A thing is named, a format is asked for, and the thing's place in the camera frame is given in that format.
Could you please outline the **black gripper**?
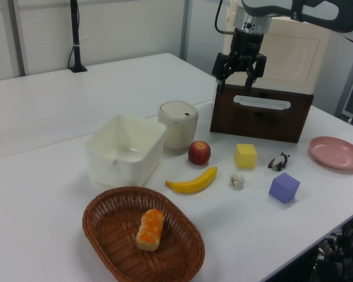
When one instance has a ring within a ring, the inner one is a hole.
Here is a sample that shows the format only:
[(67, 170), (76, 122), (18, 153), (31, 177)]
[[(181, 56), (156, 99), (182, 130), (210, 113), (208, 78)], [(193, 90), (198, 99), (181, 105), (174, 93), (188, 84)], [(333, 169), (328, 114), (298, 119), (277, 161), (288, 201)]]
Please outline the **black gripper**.
[(260, 53), (263, 33), (248, 33), (234, 29), (229, 55), (218, 53), (213, 76), (217, 79), (217, 92), (222, 93), (226, 79), (234, 72), (246, 72), (245, 90), (251, 90), (258, 78), (263, 77), (267, 57)]

